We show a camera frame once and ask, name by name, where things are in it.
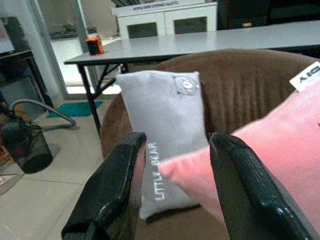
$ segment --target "pink pillow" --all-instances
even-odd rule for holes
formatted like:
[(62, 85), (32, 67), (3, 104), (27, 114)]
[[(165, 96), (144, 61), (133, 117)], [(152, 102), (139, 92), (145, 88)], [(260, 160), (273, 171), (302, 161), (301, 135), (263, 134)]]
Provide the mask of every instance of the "pink pillow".
[[(295, 91), (266, 117), (233, 133), (287, 188), (320, 233), (320, 80)], [(218, 219), (223, 219), (209, 147), (163, 161), (159, 170)]]

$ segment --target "floor mat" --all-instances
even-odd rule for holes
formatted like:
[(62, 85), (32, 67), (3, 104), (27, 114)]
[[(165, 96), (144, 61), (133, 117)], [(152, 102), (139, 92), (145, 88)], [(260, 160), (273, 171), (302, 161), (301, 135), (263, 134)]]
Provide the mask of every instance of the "floor mat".
[[(96, 101), (95, 107), (98, 108), (102, 104), (102, 101)], [(89, 117), (91, 113), (90, 105), (88, 102), (71, 102), (62, 104), (57, 110), (67, 115), (68, 117)], [(47, 118), (60, 118), (55, 113), (51, 112)]]

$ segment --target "brown armchair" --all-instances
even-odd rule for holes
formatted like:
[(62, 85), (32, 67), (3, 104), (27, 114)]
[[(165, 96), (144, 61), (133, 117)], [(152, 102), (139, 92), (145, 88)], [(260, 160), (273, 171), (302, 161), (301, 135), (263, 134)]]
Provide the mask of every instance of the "brown armchair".
[[(315, 58), (273, 50), (228, 49), (176, 57), (155, 70), (200, 73), (205, 129), (231, 133), (269, 113), (294, 91), (289, 80)], [(106, 157), (132, 131), (121, 94), (110, 105), (100, 130)], [(201, 207), (179, 211), (150, 224), (139, 221), (137, 240), (228, 239), (223, 224)]]

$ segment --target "cable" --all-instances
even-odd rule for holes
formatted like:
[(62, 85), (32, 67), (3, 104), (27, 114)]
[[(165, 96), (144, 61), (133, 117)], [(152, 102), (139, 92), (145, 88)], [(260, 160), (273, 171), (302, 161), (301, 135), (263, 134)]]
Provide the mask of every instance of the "cable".
[(55, 125), (55, 126), (42, 126), (42, 127), (40, 127), (42, 130), (50, 131), (50, 130), (56, 130), (56, 129), (69, 129), (69, 128), (74, 127), (77, 124), (76, 121), (73, 120), (72, 118), (70, 118), (66, 115), (63, 115), (61, 112), (55, 110), (54, 108), (52, 108), (42, 102), (32, 100), (32, 99), (20, 99), (20, 100), (14, 101), (9, 106), (9, 110), (14, 111), (15, 106), (18, 104), (22, 104), (22, 103), (30, 103), (30, 104), (38, 105), (40, 107), (47, 109), (49, 112), (53, 112), (53, 113), (57, 114), (58, 116), (60, 116), (61, 118), (70, 122), (70, 124), (61, 124), (61, 125)]

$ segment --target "white floor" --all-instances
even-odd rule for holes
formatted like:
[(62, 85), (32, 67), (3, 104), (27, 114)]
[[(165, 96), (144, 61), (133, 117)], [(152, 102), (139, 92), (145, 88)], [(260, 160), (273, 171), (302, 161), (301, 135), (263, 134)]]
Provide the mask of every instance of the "white floor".
[[(98, 108), (102, 120), (111, 100)], [(100, 139), (93, 117), (75, 117), (75, 129), (44, 133), (54, 156), (41, 172), (24, 175), (0, 196), (0, 240), (61, 240), (61, 230), (84, 184), (102, 163)], [(40, 116), (39, 125), (58, 124), (60, 118)]]

